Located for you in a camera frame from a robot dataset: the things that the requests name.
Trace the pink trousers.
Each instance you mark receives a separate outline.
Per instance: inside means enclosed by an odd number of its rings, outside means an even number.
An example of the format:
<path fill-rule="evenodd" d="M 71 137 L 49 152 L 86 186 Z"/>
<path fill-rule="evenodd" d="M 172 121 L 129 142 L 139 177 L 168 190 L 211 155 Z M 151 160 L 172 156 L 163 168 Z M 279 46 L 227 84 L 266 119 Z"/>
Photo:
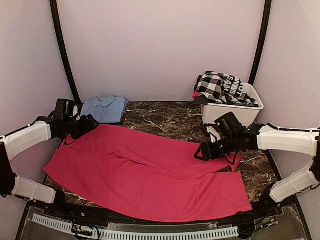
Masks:
<path fill-rule="evenodd" d="M 243 178 L 226 159 L 194 158 L 197 143 L 100 125 L 67 139 L 44 172 L 66 190 L 117 213 L 187 223 L 252 210 Z"/>

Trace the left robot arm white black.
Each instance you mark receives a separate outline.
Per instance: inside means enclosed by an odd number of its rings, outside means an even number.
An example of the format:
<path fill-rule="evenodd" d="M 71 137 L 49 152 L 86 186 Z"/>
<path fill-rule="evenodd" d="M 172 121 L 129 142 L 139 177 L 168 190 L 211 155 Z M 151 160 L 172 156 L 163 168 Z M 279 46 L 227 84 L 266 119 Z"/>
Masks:
<path fill-rule="evenodd" d="M 58 138 L 71 136 L 78 140 L 95 130 L 99 123 L 92 115 L 56 119 L 40 116 L 29 124 L 9 135 L 0 137 L 0 196 L 18 196 L 30 201 L 51 204 L 51 210 L 60 218 L 67 218 L 71 213 L 70 206 L 57 198 L 57 191 L 51 187 L 21 177 L 13 172 L 11 161 L 34 146 Z"/>

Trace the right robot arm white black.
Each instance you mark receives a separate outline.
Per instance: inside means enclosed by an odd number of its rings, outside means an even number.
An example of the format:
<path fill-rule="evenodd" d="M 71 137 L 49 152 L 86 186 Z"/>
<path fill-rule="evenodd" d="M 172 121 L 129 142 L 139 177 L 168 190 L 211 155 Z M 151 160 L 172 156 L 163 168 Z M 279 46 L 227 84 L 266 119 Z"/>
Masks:
<path fill-rule="evenodd" d="M 209 161 L 236 156 L 247 150 L 278 150 L 309 155 L 312 160 L 290 176 L 268 185 L 255 205 L 255 213 L 266 217 L 278 204 L 307 189 L 320 186 L 320 130 L 318 128 L 293 129 L 271 124 L 217 122 L 207 126 L 210 141 L 200 144 L 194 158 Z"/>

